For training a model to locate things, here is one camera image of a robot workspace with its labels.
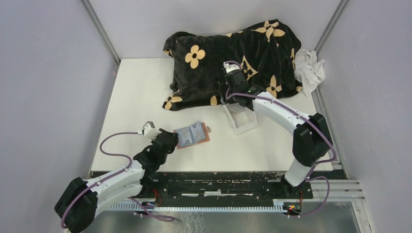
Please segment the silver VIP credit card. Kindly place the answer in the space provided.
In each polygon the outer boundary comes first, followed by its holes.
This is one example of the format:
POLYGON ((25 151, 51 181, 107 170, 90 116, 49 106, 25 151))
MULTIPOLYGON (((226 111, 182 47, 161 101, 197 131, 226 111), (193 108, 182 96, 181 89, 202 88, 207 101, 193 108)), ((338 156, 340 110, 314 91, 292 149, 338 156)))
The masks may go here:
POLYGON ((206 138, 203 124, 200 121, 190 125, 190 131, 192 133, 194 143, 198 143, 206 138))

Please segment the tan leather card holder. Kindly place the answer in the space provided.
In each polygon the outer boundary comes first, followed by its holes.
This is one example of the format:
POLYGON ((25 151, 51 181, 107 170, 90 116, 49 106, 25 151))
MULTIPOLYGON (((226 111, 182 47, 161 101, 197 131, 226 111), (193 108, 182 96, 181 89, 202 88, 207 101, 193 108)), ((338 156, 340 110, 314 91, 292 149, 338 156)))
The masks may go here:
POLYGON ((210 128, 204 122, 196 122, 173 131, 178 134, 178 149, 195 146, 210 141, 210 128))

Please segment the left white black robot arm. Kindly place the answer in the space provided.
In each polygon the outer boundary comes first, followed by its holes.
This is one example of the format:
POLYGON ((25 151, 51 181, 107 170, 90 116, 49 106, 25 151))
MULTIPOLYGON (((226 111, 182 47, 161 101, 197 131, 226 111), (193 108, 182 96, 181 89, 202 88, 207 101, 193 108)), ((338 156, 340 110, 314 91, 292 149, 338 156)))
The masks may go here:
POLYGON ((112 205, 137 195, 143 198, 150 196, 153 191, 150 176, 165 164, 178 141, 178 133, 156 130, 150 145, 133 158, 110 153, 110 156, 127 159, 120 168, 93 179, 73 179, 54 207, 60 217, 61 228, 80 233, 112 205))

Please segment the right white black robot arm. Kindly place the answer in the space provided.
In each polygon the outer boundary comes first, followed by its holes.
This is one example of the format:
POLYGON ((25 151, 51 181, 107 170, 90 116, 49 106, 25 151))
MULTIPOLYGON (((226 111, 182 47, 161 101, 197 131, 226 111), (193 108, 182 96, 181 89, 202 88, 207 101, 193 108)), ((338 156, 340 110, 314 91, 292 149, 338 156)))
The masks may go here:
POLYGON ((281 193, 293 198, 300 192, 300 184, 307 181, 314 168, 323 163, 328 151, 334 151, 325 117, 308 115, 284 104, 258 86, 251 86, 243 73, 236 69, 225 74, 221 82, 221 97, 225 104, 237 103, 282 126, 292 135, 294 160, 284 175, 281 193))

